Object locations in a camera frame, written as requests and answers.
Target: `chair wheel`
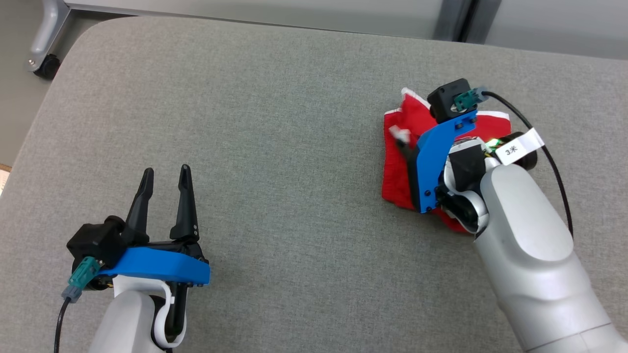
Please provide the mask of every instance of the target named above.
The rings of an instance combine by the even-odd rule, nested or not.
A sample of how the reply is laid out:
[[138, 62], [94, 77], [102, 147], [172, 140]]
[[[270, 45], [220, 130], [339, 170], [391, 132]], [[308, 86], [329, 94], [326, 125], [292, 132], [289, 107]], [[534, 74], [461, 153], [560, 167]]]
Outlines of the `chair wheel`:
[[41, 77], [44, 80], [52, 80], [55, 78], [59, 66], [61, 66], [61, 61], [59, 61], [57, 56], [54, 54], [48, 54], [43, 59], [40, 67], [33, 73], [35, 76]]

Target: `blue gripper bracket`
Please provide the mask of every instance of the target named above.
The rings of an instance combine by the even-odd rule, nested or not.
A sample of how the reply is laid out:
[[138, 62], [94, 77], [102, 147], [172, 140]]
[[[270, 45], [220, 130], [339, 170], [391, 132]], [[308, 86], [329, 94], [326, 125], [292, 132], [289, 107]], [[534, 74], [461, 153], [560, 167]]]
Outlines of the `blue gripper bracket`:
[[475, 129], [474, 109], [452, 120], [442, 122], [425, 132], [416, 147], [416, 174], [418, 183], [419, 212], [422, 214], [436, 208], [438, 178], [445, 167], [449, 150], [455, 139]]
[[203, 261], [171, 251], [149, 247], [130, 247], [112, 269], [102, 269], [98, 274], [121, 274], [129, 277], [193, 285], [208, 285], [210, 268]]

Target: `white label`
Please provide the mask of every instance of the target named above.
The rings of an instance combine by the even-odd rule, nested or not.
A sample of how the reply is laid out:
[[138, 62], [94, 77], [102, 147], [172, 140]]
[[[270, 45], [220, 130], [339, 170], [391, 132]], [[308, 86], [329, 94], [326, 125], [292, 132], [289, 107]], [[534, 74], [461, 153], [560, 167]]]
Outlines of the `white label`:
[[509, 165], [527, 155], [532, 151], [541, 148], [545, 143], [534, 128], [525, 134], [497, 148], [495, 154], [503, 165]]

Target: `red cloth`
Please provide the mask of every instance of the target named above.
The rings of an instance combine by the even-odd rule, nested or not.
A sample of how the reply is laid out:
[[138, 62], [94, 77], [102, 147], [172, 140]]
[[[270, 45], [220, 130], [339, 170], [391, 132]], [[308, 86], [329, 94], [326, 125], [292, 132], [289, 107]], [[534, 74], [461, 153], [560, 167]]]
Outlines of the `red cloth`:
[[[410, 186], [408, 183], [408, 167], [396, 145], [395, 137], [389, 129], [397, 126], [399, 129], [407, 129], [409, 145], [416, 146], [418, 136], [436, 125], [436, 121], [430, 114], [430, 104], [409, 89], [401, 91], [403, 101], [401, 108], [384, 114], [384, 142], [386, 156], [384, 160], [384, 181], [382, 182], [382, 198], [390, 201], [398, 207], [414, 210], [410, 198]], [[477, 112], [475, 129], [462, 137], [479, 137], [484, 141], [500, 138], [511, 133], [511, 125], [508, 114], [503, 112]], [[432, 211], [438, 214], [444, 223], [451, 229], [466, 232], [456, 219], [450, 218], [441, 209]]]

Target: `gray table surface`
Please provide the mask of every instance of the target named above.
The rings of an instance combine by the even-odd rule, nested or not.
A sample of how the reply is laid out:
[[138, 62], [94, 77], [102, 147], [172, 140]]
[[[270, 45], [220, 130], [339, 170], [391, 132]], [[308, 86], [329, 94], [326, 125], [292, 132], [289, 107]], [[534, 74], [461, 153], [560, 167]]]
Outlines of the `gray table surface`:
[[[402, 87], [425, 96], [459, 77], [510, 99], [546, 141], [576, 251], [628, 335], [627, 62], [124, 18], [74, 45], [0, 199], [0, 350], [51, 351], [66, 242], [124, 217], [148, 166], [148, 231], [167, 239], [188, 163], [212, 283], [190, 292], [176, 351], [517, 352], [472, 238], [380, 196], [383, 113]], [[543, 158], [532, 174], [563, 214]], [[87, 350], [112, 294], [69, 307], [63, 353]]]

